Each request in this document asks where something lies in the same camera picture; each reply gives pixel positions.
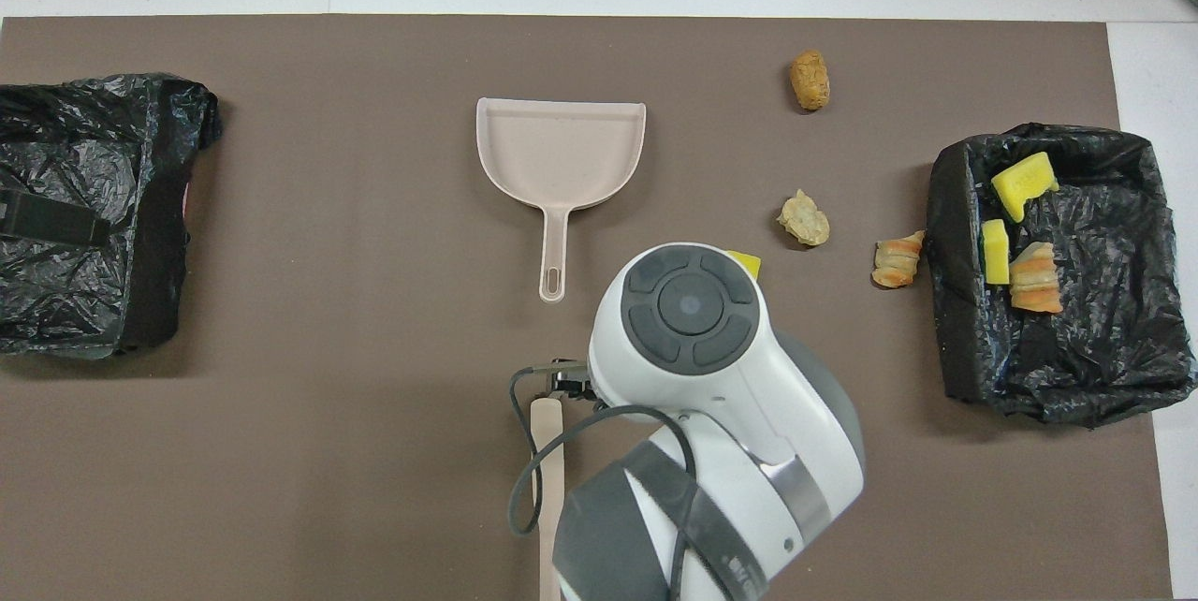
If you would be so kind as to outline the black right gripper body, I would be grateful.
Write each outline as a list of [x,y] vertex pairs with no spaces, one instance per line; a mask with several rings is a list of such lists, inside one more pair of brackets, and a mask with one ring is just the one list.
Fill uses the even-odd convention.
[[547,396],[595,403],[588,362],[555,358],[547,371]]

